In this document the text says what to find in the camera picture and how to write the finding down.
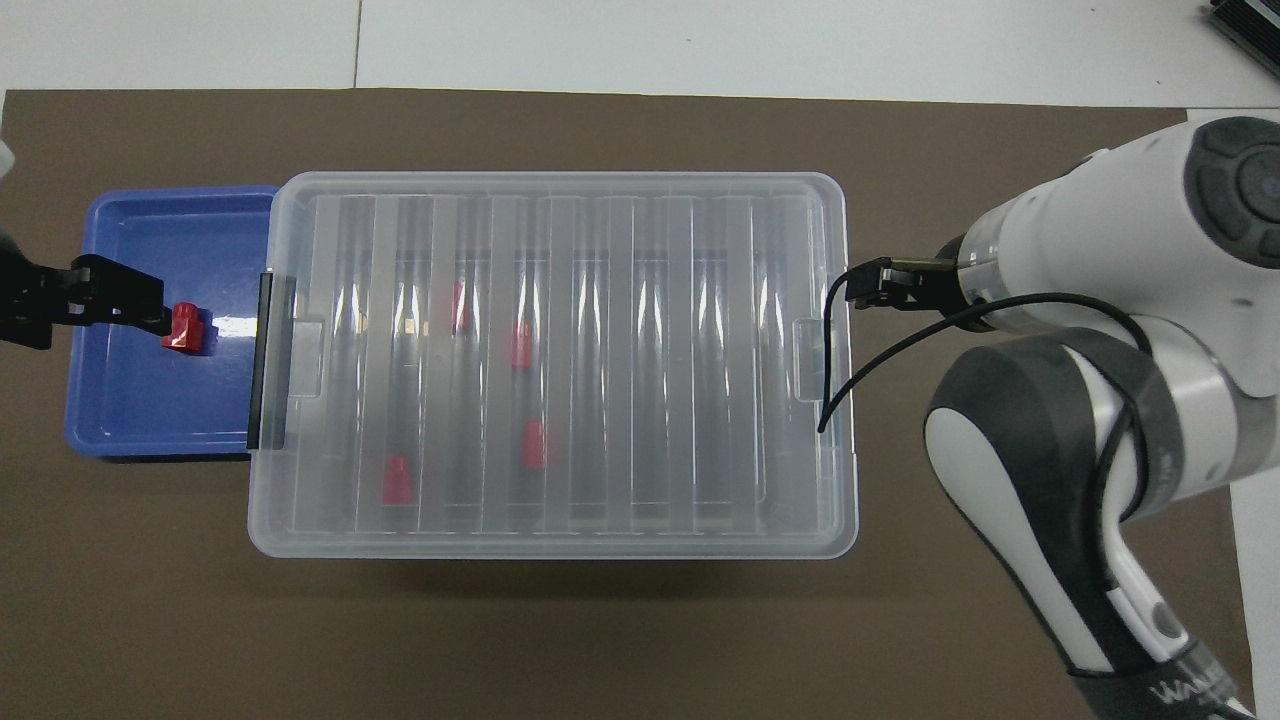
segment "brown table surface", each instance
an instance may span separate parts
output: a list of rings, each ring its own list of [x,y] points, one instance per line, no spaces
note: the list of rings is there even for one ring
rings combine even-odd
[[[443,91],[10,92],[0,224],[79,254],[108,190],[314,169],[822,170],[852,259],[979,214],[1179,110]],[[858,315],[855,360],[932,318]],[[1088,717],[951,509],[920,421],[959,331],[858,393],[861,533],[826,562],[306,561],[244,529],[248,462],[120,464],[61,434],[69,331],[0,346],[5,717]],[[1225,491],[1132,544],[1252,698]]]

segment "red plastic piece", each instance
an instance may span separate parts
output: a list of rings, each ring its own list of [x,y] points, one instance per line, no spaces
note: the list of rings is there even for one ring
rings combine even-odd
[[[547,468],[547,433],[541,420],[525,423],[525,439],[521,445],[526,470]]]
[[[383,505],[413,505],[413,479],[408,474],[408,457],[392,455],[383,471]]]
[[[462,283],[453,283],[453,334],[467,329],[467,299],[462,295]]]
[[[186,355],[196,355],[205,348],[205,323],[200,320],[200,307],[191,302],[173,306],[173,325],[169,334],[160,338],[160,346]]]
[[[511,331],[511,366],[534,366],[534,329],[529,323],[517,323]]]

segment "control button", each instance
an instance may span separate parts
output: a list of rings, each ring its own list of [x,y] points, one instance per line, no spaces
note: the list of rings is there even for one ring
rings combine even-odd
[[[1262,241],[1258,242],[1258,254],[1263,258],[1280,259],[1280,231],[1271,229],[1262,233]]]
[[[1240,163],[1235,182],[1254,215],[1280,223],[1280,147],[1247,158]]]
[[[1201,142],[1219,155],[1235,158],[1254,145],[1280,145],[1280,124],[1261,118],[1226,118],[1204,126]]]
[[[1166,638],[1178,639],[1183,637],[1183,624],[1178,621],[1174,611],[1169,609],[1164,602],[1157,602],[1155,607],[1151,609],[1151,621],[1156,624],[1156,629],[1160,634]]]
[[[1249,215],[1235,200],[1231,176],[1216,165],[1204,165],[1196,176],[1204,213],[1229,240],[1240,240],[1249,232]]]

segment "white robotic arm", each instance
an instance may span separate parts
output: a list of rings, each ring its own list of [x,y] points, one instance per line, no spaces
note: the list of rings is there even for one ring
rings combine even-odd
[[[879,259],[847,281],[859,307],[963,310],[969,329],[1042,333],[963,355],[924,436],[1093,711],[1252,717],[1119,528],[1280,464],[1280,124],[1184,123],[1096,152],[940,259]],[[1044,301],[977,319],[1027,296]]]

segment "black vented object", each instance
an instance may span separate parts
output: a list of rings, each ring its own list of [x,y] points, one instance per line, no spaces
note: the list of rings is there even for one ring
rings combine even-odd
[[[1280,77],[1280,0],[1217,0],[1208,20]]]

